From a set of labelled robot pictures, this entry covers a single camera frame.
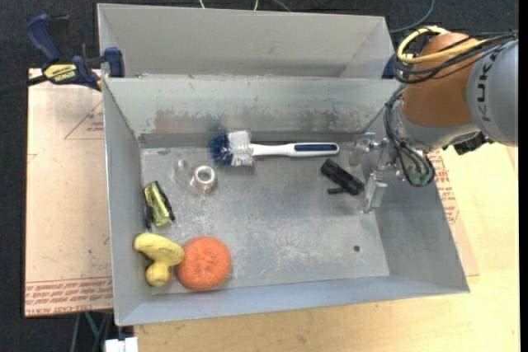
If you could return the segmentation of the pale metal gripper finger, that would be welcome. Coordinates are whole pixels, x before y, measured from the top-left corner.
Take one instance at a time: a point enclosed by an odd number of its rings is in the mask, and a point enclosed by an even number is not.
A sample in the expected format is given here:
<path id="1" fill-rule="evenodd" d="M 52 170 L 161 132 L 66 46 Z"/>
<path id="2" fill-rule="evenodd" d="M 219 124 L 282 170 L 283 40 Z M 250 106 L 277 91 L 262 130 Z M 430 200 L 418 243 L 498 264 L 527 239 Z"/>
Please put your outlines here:
<path id="1" fill-rule="evenodd" d="M 373 171 L 365 183 L 363 199 L 358 208 L 362 214 L 369 214 L 380 208 L 388 182 L 382 171 Z"/>
<path id="2" fill-rule="evenodd" d="M 349 153 L 349 165 L 351 167 L 358 166 L 361 163 L 363 156 L 376 149 L 377 146 L 378 142 L 376 139 L 376 133 L 367 132 L 355 136 Z"/>

